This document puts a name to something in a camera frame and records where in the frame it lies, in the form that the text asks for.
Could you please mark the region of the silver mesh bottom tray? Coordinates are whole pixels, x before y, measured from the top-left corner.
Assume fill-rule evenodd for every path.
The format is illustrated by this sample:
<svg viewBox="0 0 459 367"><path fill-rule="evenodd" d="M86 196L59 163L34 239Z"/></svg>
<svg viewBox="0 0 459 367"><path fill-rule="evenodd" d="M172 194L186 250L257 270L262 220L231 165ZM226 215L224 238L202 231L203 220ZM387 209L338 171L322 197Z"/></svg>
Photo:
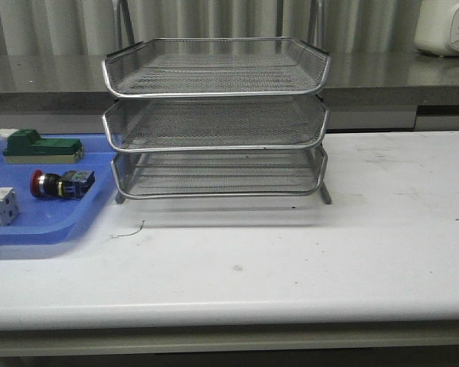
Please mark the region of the silver mesh bottom tray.
<svg viewBox="0 0 459 367"><path fill-rule="evenodd" d="M265 151L119 153L111 162L130 200L225 196L308 196L324 182L323 147Z"/></svg>

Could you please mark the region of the red emergency stop button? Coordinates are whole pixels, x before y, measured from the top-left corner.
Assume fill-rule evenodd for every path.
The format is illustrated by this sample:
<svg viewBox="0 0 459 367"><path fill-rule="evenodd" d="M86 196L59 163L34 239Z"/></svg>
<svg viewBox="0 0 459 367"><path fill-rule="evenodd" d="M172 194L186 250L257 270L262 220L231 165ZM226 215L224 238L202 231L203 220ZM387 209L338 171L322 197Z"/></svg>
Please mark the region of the red emergency stop button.
<svg viewBox="0 0 459 367"><path fill-rule="evenodd" d="M30 179L30 192L35 197L81 199L95 183L93 171L71 170L62 175L36 170Z"/></svg>

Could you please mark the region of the blue plastic tray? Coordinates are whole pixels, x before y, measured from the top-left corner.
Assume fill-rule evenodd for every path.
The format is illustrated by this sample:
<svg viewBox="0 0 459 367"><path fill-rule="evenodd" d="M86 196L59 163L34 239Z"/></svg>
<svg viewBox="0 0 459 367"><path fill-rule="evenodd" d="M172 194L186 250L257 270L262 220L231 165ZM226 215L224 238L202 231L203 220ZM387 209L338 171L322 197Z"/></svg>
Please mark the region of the blue plastic tray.
<svg viewBox="0 0 459 367"><path fill-rule="evenodd" d="M71 135L84 147L75 164L8 164L2 156L6 143L0 139L0 187L12 187L20 212L9 226L0 226L0 245L51 245L83 234L109 202L115 184L110 163L115 156L104 135ZM62 174L68 170L94 172L95 182L79 200L39 199L30 193L32 173Z"/></svg>

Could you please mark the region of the silver mesh top tray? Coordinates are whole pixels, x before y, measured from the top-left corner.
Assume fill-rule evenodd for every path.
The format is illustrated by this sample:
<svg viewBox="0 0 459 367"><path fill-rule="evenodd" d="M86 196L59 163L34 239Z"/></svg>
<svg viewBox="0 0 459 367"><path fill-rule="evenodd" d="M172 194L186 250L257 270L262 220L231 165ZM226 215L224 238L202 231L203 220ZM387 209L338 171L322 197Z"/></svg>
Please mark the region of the silver mesh top tray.
<svg viewBox="0 0 459 367"><path fill-rule="evenodd" d="M328 52L292 37L159 38L102 62L121 99L315 94L329 69Z"/></svg>

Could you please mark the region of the grey stone counter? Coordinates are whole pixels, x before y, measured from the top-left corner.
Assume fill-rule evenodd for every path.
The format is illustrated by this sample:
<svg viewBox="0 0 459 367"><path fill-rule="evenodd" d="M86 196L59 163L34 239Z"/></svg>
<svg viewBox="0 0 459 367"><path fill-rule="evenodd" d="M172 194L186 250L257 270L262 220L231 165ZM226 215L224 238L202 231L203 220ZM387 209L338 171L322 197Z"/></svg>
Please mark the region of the grey stone counter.
<svg viewBox="0 0 459 367"><path fill-rule="evenodd" d="M0 56L0 128L100 133L100 56ZM332 132L459 130L459 57L335 53L321 93Z"/></svg>

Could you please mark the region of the silver metal rack frame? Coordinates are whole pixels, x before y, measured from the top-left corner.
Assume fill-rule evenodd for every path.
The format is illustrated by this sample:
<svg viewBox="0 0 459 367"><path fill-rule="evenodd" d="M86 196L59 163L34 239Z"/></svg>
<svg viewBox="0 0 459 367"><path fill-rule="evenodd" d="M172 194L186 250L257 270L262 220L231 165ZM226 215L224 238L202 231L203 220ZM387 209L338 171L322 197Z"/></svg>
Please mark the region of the silver metal rack frame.
<svg viewBox="0 0 459 367"><path fill-rule="evenodd" d="M308 23L308 38L313 46L322 47L324 45L325 35L325 0L311 1L309 23ZM114 14L114 34L115 34L115 46L116 49L120 49L122 46L122 21L125 25L125 34L129 45L135 43L134 32L132 29L132 20L129 13L129 5L125 0L113 0L112 9ZM331 196L324 183L324 170L325 167L321 168L320 179L318 180L318 188L320 191L321 199L326 205L332 204Z"/></svg>

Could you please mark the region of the white appliance on counter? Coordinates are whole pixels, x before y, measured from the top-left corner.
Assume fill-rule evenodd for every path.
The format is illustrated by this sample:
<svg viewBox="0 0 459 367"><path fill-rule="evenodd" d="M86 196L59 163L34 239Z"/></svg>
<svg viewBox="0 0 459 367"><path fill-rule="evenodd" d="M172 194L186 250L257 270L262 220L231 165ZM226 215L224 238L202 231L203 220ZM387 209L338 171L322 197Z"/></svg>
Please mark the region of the white appliance on counter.
<svg viewBox="0 0 459 367"><path fill-rule="evenodd" d="M414 45L439 57L459 57L459 1L421 1Z"/></svg>

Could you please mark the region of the green electrical module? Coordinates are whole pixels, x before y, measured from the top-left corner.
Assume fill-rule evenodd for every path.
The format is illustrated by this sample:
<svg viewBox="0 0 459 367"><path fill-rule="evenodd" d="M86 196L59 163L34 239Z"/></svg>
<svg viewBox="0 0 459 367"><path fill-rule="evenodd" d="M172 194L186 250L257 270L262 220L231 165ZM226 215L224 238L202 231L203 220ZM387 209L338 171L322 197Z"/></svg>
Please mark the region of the green electrical module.
<svg viewBox="0 0 459 367"><path fill-rule="evenodd" d="M1 128L6 140L2 155L9 164L64 164L83 158L83 144L78 138L44 138L35 129Z"/></svg>

